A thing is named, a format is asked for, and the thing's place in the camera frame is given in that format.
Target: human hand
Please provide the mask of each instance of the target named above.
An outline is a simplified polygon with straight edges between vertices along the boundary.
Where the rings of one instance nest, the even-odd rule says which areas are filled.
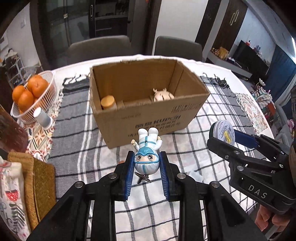
[[[266,207],[260,205],[259,211],[257,213],[257,217],[255,220],[255,224],[260,228],[261,231],[267,228],[268,220],[270,219],[272,212],[268,210]],[[289,214],[278,215],[275,214],[272,218],[272,223],[275,226],[278,226],[277,232],[283,232],[290,222]]]

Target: blue gripper pad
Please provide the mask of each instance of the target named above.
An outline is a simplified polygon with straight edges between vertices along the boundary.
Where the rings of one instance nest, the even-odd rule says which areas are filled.
[[[258,147],[258,143],[256,142],[256,139],[253,136],[250,136],[246,133],[237,130],[234,130],[234,134],[236,143],[239,143],[250,149]]]
[[[161,175],[161,181],[163,183],[163,193],[165,195],[165,198],[168,200],[169,195],[169,186],[168,186],[168,176],[166,175],[165,166],[163,163],[163,157],[161,153],[158,154],[159,156],[159,170]]]
[[[126,200],[131,194],[131,184],[133,182],[133,172],[135,169],[134,159],[135,159],[135,153],[132,151],[132,154],[130,155],[130,158],[129,158],[130,163],[128,165],[128,171],[126,174],[126,182],[125,182],[125,190],[124,190]]]

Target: toy figure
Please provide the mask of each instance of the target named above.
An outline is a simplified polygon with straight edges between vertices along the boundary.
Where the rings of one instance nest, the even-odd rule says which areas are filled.
[[[135,155],[135,169],[141,174],[137,175],[142,179],[147,179],[148,175],[154,174],[159,168],[159,156],[157,150],[163,141],[158,136],[158,130],[154,127],[148,131],[139,129],[139,144],[133,139],[131,144],[137,150]]]
[[[174,96],[164,88],[161,91],[157,91],[156,89],[153,89],[154,94],[154,102],[157,101],[163,101],[163,100],[170,100],[174,99]]]

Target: jar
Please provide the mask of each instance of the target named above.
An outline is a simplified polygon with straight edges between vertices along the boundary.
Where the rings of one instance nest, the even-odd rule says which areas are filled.
[[[117,105],[114,96],[107,95],[101,100],[101,106],[104,110],[106,109],[117,109]]]

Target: cardboard box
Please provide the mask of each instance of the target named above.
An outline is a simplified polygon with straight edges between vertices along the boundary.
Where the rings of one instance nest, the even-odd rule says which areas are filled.
[[[175,98],[154,102],[153,88]],[[209,96],[200,79],[181,62],[147,59],[91,68],[90,104],[108,148],[138,140],[138,129],[156,127],[159,135],[184,129]],[[113,95],[117,110],[102,110],[101,98]]]

